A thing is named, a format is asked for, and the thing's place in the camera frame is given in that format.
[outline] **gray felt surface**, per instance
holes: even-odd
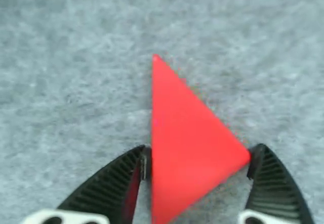
[[[323,9],[324,0],[0,0],[1,224],[56,207],[149,144],[153,53],[247,146],[273,148],[323,223]],[[175,223],[236,223],[245,175]],[[149,220],[143,184],[134,223]]]

